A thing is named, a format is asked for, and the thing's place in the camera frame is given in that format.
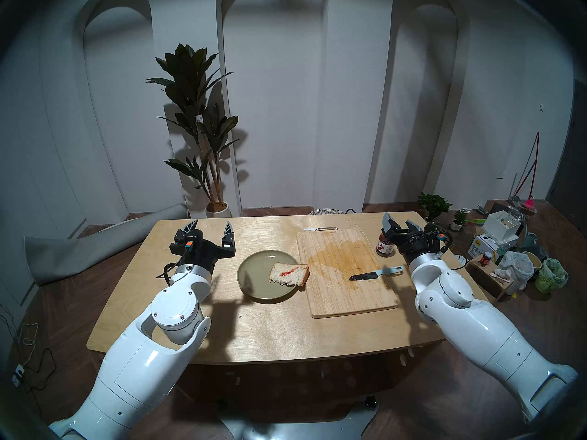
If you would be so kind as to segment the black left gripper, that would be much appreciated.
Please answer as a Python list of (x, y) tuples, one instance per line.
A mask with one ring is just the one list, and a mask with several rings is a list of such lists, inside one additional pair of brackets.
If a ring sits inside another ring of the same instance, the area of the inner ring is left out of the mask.
[(184, 228), (178, 229), (174, 242), (170, 243), (171, 253), (180, 256), (177, 266), (191, 265), (205, 270), (214, 270), (218, 260), (235, 256), (235, 234), (230, 221), (226, 223), (220, 246), (205, 239), (195, 238), (195, 243), (187, 249), (188, 236), (191, 236), (190, 233), (197, 226), (197, 222), (198, 219), (195, 219)]

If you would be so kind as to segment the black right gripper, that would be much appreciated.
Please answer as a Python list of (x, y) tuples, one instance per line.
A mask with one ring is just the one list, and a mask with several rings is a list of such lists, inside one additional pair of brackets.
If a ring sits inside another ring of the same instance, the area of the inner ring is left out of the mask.
[(400, 229), (388, 212), (382, 218), (383, 236), (395, 245), (405, 259), (415, 259), (432, 253), (437, 259), (446, 253), (453, 243), (453, 236), (446, 230), (433, 228), (424, 231), (411, 220), (406, 221), (407, 229)]

